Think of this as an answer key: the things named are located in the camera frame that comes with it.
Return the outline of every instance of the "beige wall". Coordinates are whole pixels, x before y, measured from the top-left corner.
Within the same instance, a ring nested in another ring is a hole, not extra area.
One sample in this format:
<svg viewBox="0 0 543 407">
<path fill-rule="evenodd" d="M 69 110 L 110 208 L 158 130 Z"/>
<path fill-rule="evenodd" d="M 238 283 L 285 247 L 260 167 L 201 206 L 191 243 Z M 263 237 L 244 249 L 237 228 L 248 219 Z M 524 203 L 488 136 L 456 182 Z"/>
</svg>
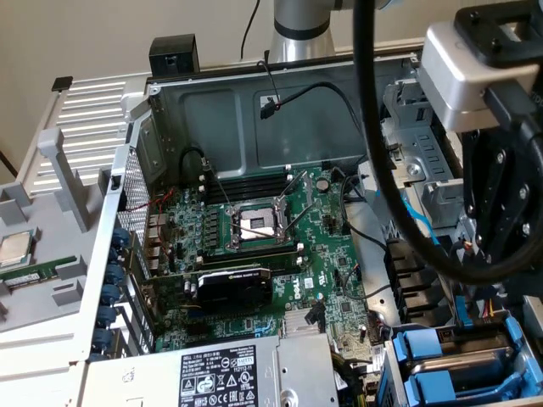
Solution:
<svg viewBox="0 0 543 407">
<path fill-rule="evenodd" d="M 200 62 L 237 60 L 255 0 L 0 0 L 0 149 L 19 168 L 57 76 L 83 79 L 148 70 L 156 36 L 196 34 Z M 460 6 L 485 0 L 403 0 L 378 13 L 378 41 L 423 36 Z M 245 48 L 256 58 L 272 38 L 272 0 L 262 0 Z M 337 47 L 351 43 L 351 13 L 333 14 Z M 10 179 L 0 168 L 0 182 Z"/>
</svg>

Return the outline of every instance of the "cpu socket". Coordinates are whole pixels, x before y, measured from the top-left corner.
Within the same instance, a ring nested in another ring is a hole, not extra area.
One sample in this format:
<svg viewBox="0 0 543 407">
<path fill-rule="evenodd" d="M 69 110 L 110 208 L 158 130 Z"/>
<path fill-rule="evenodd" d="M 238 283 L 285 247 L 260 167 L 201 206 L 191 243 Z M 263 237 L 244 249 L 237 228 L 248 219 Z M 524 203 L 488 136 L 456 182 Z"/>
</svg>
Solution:
<svg viewBox="0 0 543 407">
<path fill-rule="evenodd" d="M 306 189 L 306 206 L 295 219 L 289 221 L 287 217 L 286 194 L 300 180 L 304 181 Z M 242 245 L 244 243 L 254 242 L 255 244 L 249 245 L 250 248 L 255 249 L 255 245 L 257 245 L 258 249 L 260 249 L 291 241 L 292 237 L 290 235 L 294 226 L 313 205 L 311 185 L 307 171 L 302 171 L 288 184 L 283 193 L 278 197 L 237 203 L 228 208 L 227 214 L 230 215 L 231 220 L 231 239 L 226 247 L 234 250 L 243 250 Z"/>
</svg>

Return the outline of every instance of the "screw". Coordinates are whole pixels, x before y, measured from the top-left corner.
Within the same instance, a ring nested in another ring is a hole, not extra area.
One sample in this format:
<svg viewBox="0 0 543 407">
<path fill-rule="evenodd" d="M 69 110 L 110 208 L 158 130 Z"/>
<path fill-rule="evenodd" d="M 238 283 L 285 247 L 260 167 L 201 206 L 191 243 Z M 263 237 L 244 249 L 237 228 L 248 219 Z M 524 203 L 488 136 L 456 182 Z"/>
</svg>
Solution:
<svg viewBox="0 0 543 407">
<path fill-rule="evenodd" d="M 479 12 L 477 11 L 472 11 L 469 14 L 469 18 L 471 19 L 473 25 L 478 24 L 479 21 L 481 20 L 481 16 L 479 15 Z"/>
<path fill-rule="evenodd" d="M 493 38 L 490 45 L 492 46 L 493 53 L 499 53 L 501 51 L 501 42 L 497 38 Z"/>
</svg>

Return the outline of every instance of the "power supply label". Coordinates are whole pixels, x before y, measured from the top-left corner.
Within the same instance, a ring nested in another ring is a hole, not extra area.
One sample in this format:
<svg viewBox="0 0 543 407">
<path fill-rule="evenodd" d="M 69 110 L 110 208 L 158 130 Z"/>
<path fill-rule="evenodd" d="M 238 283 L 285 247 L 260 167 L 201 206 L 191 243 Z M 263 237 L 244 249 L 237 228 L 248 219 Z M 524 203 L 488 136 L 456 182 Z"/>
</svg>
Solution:
<svg viewBox="0 0 543 407">
<path fill-rule="evenodd" d="M 181 358 L 179 407 L 256 407 L 256 347 Z"/>
</svg>

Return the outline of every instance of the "cable connector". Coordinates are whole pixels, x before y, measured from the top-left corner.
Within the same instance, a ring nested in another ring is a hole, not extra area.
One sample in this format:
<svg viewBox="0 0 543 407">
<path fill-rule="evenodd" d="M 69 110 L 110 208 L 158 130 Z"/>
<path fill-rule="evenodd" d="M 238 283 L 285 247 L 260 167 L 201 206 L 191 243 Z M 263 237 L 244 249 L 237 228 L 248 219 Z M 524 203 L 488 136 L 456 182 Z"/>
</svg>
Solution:
<svg viewBox="0 0 543 407">
<path fill-rule="evenodd" d="M 206 157 L 202 157 L 202 170 L 207 172 L 210 170 L 210 162 Z"/>
<path fill-rule="evenodd" d="M 272 117 L 277 110 L 279 110 L 279 104 L 275 103 L 272 98 L 268 99 L 269 102 L 264 105 L 263 108 L 260 108 L 260 119 L 269 119 Z"/>
</svg>

